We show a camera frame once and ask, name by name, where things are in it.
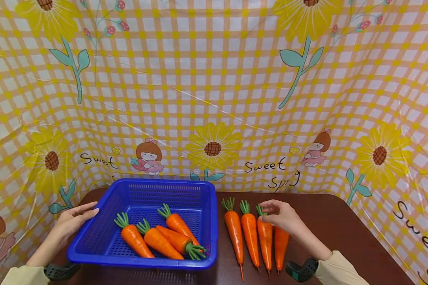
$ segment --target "carrot tip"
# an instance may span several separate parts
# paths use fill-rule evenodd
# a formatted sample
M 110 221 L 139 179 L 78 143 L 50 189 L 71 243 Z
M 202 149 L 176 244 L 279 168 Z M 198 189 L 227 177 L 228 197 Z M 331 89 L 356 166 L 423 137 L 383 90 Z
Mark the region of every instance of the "carrot tip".
M 244 273 L 242 272 L 242 265 L 240 264 L 240 269 L 241 269 L 241 280 L 244 282 Z

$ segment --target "checkered backdrop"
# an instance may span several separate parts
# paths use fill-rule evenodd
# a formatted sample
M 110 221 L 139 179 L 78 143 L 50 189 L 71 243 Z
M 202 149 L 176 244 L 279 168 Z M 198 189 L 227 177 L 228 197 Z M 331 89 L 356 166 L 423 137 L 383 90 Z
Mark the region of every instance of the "checkered backdrop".
M 26 164 L 41 155 L 25 146 L 38 142 L 43 129 L 66 141 L 63 190 L 75 181 L 70 202 L 76 205 L 116 179 L 150 177 L 130 163 L 147 138 L 157 141 L 164 165 L 152 177 L 204 179 L 207 166 L 190 159 L 188 145 L 203 132 L 215 141 L 208 123 L 224 132 L 223 142 L 240 133 L 230 148 L 235 155 L 223 157 L 226 167 L 209 171 L 225 174 L 213 181 L 218 191 L 330 193 L 347 200 L 346 174 L 360 175 L 362 137 L 394 124 L 410 138 L 407 175 L 384 187 L 366 175 L 362 184 L 372 196 L 357 193 L 350 206 L 414 282 L 421 275 L 428 283 L 422 242 L 428 238 L 428 0 L 343 1 L 341 13 L 311 42 L 309 54 L 323 47 L 319 62 L 282 109 L 298 68 L 284 64 L 279 51 L 301 53 L 304 44 L 277 29 L 274 0 L 47 1 L 53 9 L 76 8 L 76 28 L 63 33 L 74 57 L 87 50 L 90 62 L 78 78 L 49 50 L 67 53 L 60 37 L 48 38 L 48 27 L 17 13 L 19 3 L 33 2 L 0 1 L 0 216 L 6 224 L 0 238 L 15 235 L 10 255 L 0 256 L 0 280 L 48 233 L 57 218 L 49 204 L 65 204 L 59 189 L 36 189 L 37 165 Z M 355 15 L 362 16 L 352 21 Z M 322 129 L 331 130 L 326 159 L 301 163 Z M 419 234 L 406 227 L 407 219 Z

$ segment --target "sunflower center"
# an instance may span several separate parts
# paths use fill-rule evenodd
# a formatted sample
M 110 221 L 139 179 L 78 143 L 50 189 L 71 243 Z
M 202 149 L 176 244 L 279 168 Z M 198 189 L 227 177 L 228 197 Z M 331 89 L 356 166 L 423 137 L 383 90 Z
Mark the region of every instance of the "sunflower center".
M 373 161 L 376 165 L 381 165 L 386 159 L 386 149 L 383 146 L 376 148 L 373 152 Z
M 220 151 L 222 150 L 222 145 L 217 142 L 210 142 L 204 147 L 204 152 L 208 156 L 216 156 L 219 155 Z
M 44 165 L 50 171 L 57 170 L 59 167 L 59 156 L 57 153 L 55 153 L 55 151 L 50 151 L 48 155 L 46 155 L 46 158 L 44 159 Z
M 317 4 L 319 2 L 319 0 L 303 0 L 304 5 L 310 7 L 310 6 L 314 6 L 315 4 Z
M 38 5 L 45 11 L 52 9 L 52 0 L 36 0 L 36 2 L 38 2 Z

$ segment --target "wrist strap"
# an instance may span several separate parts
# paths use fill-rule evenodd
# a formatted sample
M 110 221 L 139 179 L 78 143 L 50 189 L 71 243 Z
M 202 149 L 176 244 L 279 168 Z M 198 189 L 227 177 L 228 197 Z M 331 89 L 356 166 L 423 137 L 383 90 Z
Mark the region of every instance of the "wrist strap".
M 318 267 L 319 262 L 310 257 L 302 266 L 289 261 L 285 267 L 285 272 L 298 282 L 306 282 L 315 275 Z
M 44 274 L 51 281 L 66 281 L 72 278 L 80 268 L 81 265 L 79 263 L 69 262 L 63 268 L 49 263 L 49 265 L 44 268 Z

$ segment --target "carrot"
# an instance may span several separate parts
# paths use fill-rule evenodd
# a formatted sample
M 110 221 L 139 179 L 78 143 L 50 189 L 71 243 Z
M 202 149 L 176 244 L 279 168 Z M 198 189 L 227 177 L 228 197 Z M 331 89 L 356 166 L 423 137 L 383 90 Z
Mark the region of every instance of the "carrot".
M 274 260 L 276 261 L 277 274 L 284 265 L 285 252 L 289 243 L 289 234 L 281 228 L 276 227 L 274 231 Z
M 242 271 L 242 266 L 244 264 L 244 244 L 242 240 L 240 216 L 233 210 L 234 204 L 234 198 L 229 198 L 227 201 L 222 199 L 222 206 L 227 211 L 224 215 L 225 224 L 231 243 L 233 244 L 233 249 L 235 250 L 236 261 L 240 265 L 241 279 L 244 282 L 244 274 Z
M 184 220 L 177 213 L 171 213 L 168 204 L 163 204 L 162 210 L 158 209 L 157 212 L 166 218 L 166 225 L 169 229 L 190 237 L 194 245 L 200 245 L 198 240 L 193 236 L 192 232 L 184 222 Z
M 257 211 L 260 216 L 266 216 L 266 213 L 262 212 L 260 205 L 257 205 Z M 262 222 L 260 219 L 257 220 L 258 238 L 260 240 L 260 248 L 262 249 L 262 258 L 265 263 L 268 275 L 272 267 L 272 225 L 267 222 Z
M 171 243 L 166 240 L 165 236 L 156 228 L 151 228 L 146 219 L 143 223 L 139 222 L 136 227 L 140 233 L 144 234 L 144 241 L 148 246 L 172 259 L 184 259 L 177 250 L 173 248 Z
M 128 244 L 139 256 L 144 258 L 155 258 L 152 252 L 147 247 L 141 234 L 135 225 L 129 225 L 127 213 L 122 213 L 122 216 L 117 214 L 114 222 L 122 228 L 120 236 L 126 244 Z
M 162 226 L 156 226 L 156 229 L 158 229 L 166 237 L 166 239 L 180 254 L 188 254 L 191 259 L 196 260 L 201 260 L 199 256 L 206 258 L 206 255 L 202 253 L 206 251 L 204 247 L 201 245 L 194 245 L 191 238 Z
M 241 225 L 244 232 L 245 244 L 249 250 L 250 258 L 254 266 L 260 270 L 260 258 L 258 256 L 258 238 L 257 238 L 257 221 L 255 216 L 250 213 L 250 205 L 247 201 L 241 201 Z

